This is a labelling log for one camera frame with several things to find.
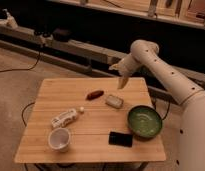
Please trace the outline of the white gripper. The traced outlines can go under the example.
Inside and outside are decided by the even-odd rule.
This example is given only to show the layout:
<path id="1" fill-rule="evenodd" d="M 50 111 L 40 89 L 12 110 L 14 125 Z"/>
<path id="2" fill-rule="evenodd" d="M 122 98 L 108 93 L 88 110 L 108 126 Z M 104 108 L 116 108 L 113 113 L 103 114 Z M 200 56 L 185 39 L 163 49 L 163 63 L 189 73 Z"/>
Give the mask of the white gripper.
<path id="1" fill-rule="evenodd" d="M 118 63 L 115 63 L 109 67 L 110 70 L 117 70 L 122 76 L 118 79 L 118 88 L 123 89 L 129 78 L 131 77 L 142 64 L 137 61 L 131 54 L 122 58 Z"/>

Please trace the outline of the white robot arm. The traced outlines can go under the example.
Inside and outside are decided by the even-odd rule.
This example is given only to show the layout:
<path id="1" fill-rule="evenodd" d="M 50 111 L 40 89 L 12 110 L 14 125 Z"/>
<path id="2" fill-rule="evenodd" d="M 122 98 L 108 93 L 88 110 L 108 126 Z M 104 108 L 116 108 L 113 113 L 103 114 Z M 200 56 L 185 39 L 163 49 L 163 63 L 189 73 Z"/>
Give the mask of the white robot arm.
<path id="1" fill-rule="evenodd" d="M 117 70 L 122 89 L 141 65 L 146 66 L 183 108 L 177 171 L 205 171 L 205 89 L 158 57 L 155 42 L 136 40 L 130 53 L 111 65 Z"/>

